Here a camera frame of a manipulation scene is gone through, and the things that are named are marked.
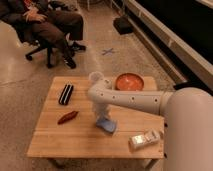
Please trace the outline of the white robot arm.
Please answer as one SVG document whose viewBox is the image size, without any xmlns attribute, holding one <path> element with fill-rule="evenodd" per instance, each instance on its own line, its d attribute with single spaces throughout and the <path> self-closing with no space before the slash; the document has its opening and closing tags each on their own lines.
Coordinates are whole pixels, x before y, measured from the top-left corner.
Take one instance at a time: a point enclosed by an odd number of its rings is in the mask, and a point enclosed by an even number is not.
<svg viewBox="0 0 213 171">
<path fill-rule="evenodd" d="M 88 96 L 98 111 L 112 104 L 163 116 L 164 171 L 213 171 L 213 96 L 206 91 L 118 91 L 100 79 Z"/>
</svg>

